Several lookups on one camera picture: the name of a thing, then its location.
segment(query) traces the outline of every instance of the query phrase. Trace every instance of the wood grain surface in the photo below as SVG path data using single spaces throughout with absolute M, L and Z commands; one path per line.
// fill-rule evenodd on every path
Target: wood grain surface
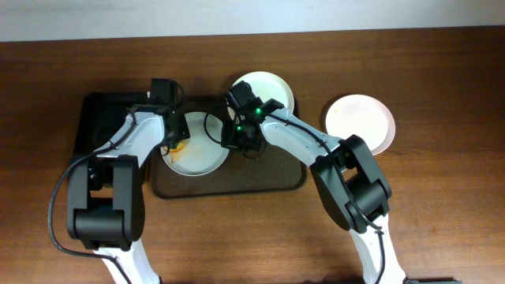
M 505 282 L 505 28 L 0 43 L 0 282 L 112 283 L 99 260 L 60 253 L 47 204 L 71 156 L 84 96 L 169 77 L 221 95 L 240 75 L 280 75 L 303 120 L 350 93 L 395 117 L 376 158 L 393 188 L 391 238 L 411 278 Z M 312 177 L 293 192 L 166 201 L 144 187 L 142 240 L 165 283 L 360 278 L 350 235 Z M 65 190 L 55 208 L 63 245 Z

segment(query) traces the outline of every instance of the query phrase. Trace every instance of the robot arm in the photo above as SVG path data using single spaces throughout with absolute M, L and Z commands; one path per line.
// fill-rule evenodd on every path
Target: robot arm
M 161 282 L 140 239 L 145 210 L 144 178 L 139 168 L 153 148 L 189 138 L 184 115 L 175 110 L 177 90 L 177 83 L 171 80 L 153 79 L 148 104 L 133 106 L 110 141 L 69 175 L 68 233 L 96 255 L 108 257 L 100 258 L 116 283 L 127 283 L 126 279 L 132 283 Z M 104 184 L 112 185 L 112 198 L 93 197 L 91 191 Z
M 269 144 L 285 149 L 309 166 L 326 212 L 337 225 L 350 231 L 363 264 L 366 283 L 376 283 L 378 279 L 378 283 L 403 283 L 406 274 L 396 260 L 387 224 L 391 187 L 365 142 L 358 136 L 347 140 L 328 136 L 296 118 L 279 102 L 262 103 L 244 82 L 230 89 L 226 99 L 234 111 L 242 115 L 238 122 L 242 133 L 235 131 L 232 135 L 235 140 L 243 141 L 247 136 L 261 134 Z M 222 140 L 230 136 L 223 133 Z M 331 159 L 338 167 L 332 166 Z M 357 174 L 344 181 L 342 172 L 354 167 Z M 366 218 L 382 227 L 380 236 L 358 214 L 344 187 L 350 190 Z

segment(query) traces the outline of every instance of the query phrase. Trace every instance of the dark tray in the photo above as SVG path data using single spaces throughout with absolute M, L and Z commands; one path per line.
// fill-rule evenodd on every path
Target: dark tray
M 181 111 L 207 112 L 219 102 L 219 98 L 191 97 Z M 229 119 L 225 108 L 216 110 L 214 115 L 221 120 Z M 297 189 L 305 182 L 307 171 L 305 165 L 291 154 L 268 145 L 265 152 L 255 159 L 247 159 L 241 153 L 231 151 L 218 169 L 200 177 L 186 177 L 174 172 L 163 161 L 160 150 L 154 149 L 150 175 L 154 194 L 169 199 Z

